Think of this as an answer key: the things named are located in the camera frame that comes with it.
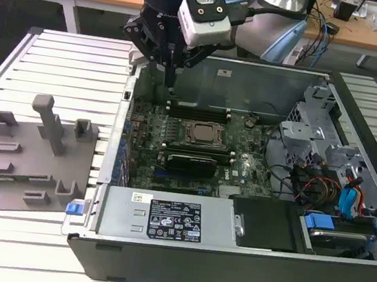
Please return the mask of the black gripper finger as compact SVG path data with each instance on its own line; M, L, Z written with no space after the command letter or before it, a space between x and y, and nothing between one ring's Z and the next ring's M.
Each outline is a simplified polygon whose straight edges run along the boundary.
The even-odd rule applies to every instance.
M124 32L141 54L150 62L160 65L166 87L170 86L172 51L169 49L167 25L164 20L146 21L144 17L131 18Z
M172 89L174 87L174 83L176 82L176 73L179 70L195 67L197 64L202 62L202 60L205 60L206 57L210 56L214 51L216 51L217 47L218 46L216 45L204 45L192 48L191 50L188 50L188 47L186 47L186 50L184 50L182 45L177 45L172 55L172 65L168 88Z

